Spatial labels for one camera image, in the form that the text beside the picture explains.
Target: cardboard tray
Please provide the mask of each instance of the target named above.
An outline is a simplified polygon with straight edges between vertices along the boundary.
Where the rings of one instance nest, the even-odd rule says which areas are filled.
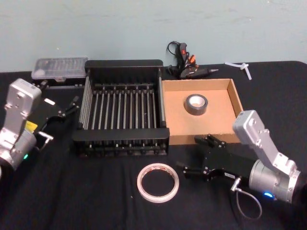
[[[243,108],[232,79],[164,80],[162,86],[170,145],[195,144],[195,135],[207,134],[228,143],[240,142],[232,125]],[[184,108],[186,98],[195,93],[208,99],[207,111],[200,116]]]

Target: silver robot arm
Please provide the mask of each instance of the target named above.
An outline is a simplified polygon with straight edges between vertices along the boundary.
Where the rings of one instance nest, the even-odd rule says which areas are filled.
[[[0,164],[14,170],[36,144],[35,136],[25,129],[27,117],[38,106],[41,90],[22,79],[9,86],[4,126],[0,131]]]
[[[249,187],[275,199],[292,203],[301,172],[297,170],[293,160],[277,150],[269,130],[264,127],[257,112],[241,112],[233,130],[241,143],[254,149],[259,158],[251,170]]]

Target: yellow label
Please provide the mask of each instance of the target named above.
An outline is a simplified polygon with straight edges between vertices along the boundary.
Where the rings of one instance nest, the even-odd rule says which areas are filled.
[[[27,121],[25,123],[25,128],[30,132],[34,132],[37,128],[37,124],[32,123],[31,121]]]

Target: duct tape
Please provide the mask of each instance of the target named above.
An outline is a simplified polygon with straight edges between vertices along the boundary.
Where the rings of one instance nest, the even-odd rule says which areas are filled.
[[[154,196],[154,195],[150,195],[144,190],[142,186],[142,179],[147,173],[151,172],[152,170],[163,170],[172,176],[172,178],[174,179],[174,187],[170,191],[170,193],[163,195],[163,196]],[[179,178],[175,170],[166,164],[162,164],[162,163],[149,164],[140,171],[138,175],[138,179],[137,179],[137,187],[138,187],[138,190],[141,196],[144,199],[150,202],[153,202],[153,203],[164,203],[166,201],[169,201],[176,195],[179,189]]]
[[[184,107],[191,115],[202,115],[206,112],[208,100],[200,94],[192,94],[187,97]]]

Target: black table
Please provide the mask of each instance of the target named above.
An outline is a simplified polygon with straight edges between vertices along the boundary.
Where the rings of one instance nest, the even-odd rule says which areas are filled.
[[[256,109],[271,131],[278,150],[307,172],[306,114],[307,64],[296,61],[250,63],[253,80],[243,71],[226,65],[211,78],[233,78],[243,108]],[[9,83],[30,80],[29,72],[0,74],[0,105],[5,104]],[[48,91],[48,98],[65,106],[70,90]],[[4,110],[0,110],[3,125]],[[175,167],[188,162],[195,146],[171,146],[168,156],[79,159],[71,145],[71,123],[53,124],[55,135],[46,149],[30,154],[15,172],[9,194],[0,200],[0,229],[307,229],[304,210],[272,201],[253,192],[263,207],[258,221],[241,219],[229,201],[231,182],[187,180],[180,171],[177,195],[164,204],[144,200],[136,187],[139,171],[147,164],[163,162]],[[229,152],[255,158],[240,144]],[[150,190],[167,189],[170,179],[159,173],[145,182]],[[240,197],[244,210],[258,211],[253,201]]]

